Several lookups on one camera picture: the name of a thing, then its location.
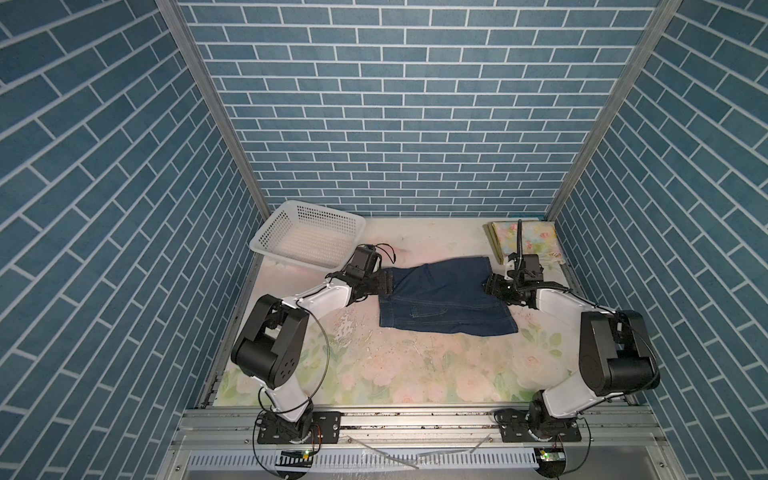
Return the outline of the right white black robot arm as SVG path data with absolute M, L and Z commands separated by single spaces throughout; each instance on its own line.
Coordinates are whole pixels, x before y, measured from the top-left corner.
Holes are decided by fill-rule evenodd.
M 515 439 L 578 441 L 579 414 L 660 383 L 657 356 L 642 315 L 601 306 L 570 287 L 546 281 L 536 254 L 510 254 L 505 273 L 491 275 L 484 288 L 508 305 L 539 310 L 579 327 L 578 371 L 537 392 L 527 413 L 508 412 L 511 419 L 502 422 L 502 430 Z

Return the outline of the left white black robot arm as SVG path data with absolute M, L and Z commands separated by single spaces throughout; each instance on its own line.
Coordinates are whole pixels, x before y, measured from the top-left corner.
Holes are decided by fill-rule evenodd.
M 278 298 L 265 294 L 255 303 L 230 353 L 243 374 L 257 380 L 272 402 L 262 409 L 260 423 L 276 427 L 289 442 L 318 433 L 313 424 L 312 397 L 300 387 L 295 371 L 308 324 L 361 302 L 393 291 L 392 274 L 381 267 L 382 256 L 396 255 L 383 245 L 361 244 L 343 267 L 306 292 Z

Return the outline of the floral pastel skirt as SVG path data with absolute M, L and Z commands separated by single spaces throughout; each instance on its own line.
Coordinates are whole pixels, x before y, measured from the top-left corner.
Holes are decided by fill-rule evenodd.
M 509 255 L 517 251 L 518 222 L 498 221 L 492 223 L 507 262 Z M 522 221 L 522 226 L 524 254 L 536 254 L 543 263 L 564 262 L 553 222 Z

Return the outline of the olive green skirt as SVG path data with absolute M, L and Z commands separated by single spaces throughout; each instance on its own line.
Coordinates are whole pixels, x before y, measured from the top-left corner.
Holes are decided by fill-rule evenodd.
M 488 240 L 488 242 L 490 244 L 490 248 L 492 250 L 492 253 L 493 253 L 493 256 L 494 256 L 496 262 L 499 265 L 504 265 L 505 262 L 506 262 L 505 255 L 504 255 L 503 250 L 501 248 L 498 236 L 497 236 L 497 234 L 495 232 L 493 223 L 489 222 L 489 223 L 484 224 L 483 225 L 483 231 L 484 231 L 484 233 L 485 233 L 485 235 L 487 237 L 487 240 Z

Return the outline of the blue denim skirt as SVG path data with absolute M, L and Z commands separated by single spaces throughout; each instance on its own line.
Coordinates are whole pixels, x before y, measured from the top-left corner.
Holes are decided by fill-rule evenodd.
M 509 307 L 485 292 L 490 259 L 458 257 L 411 268 L 391 268 L 393 290 L 379 296 L 379 325 L 405 331 L 511 335 L 518 326 Z

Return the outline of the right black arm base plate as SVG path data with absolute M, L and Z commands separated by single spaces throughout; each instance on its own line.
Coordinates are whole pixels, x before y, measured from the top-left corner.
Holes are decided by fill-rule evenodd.
M 574 443 L 582 440 L 576 418 L 554 418 L 512 408 L 496 410 L 493 418 L 504 443 Z

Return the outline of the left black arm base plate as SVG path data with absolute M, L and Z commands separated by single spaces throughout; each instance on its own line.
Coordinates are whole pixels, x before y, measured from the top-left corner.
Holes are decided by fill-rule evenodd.
M 260 445 L 337 444 L 341 427 L 338 411 L 305 411 L 296 421 L 262 412 L 256 421 L 255 438 Z

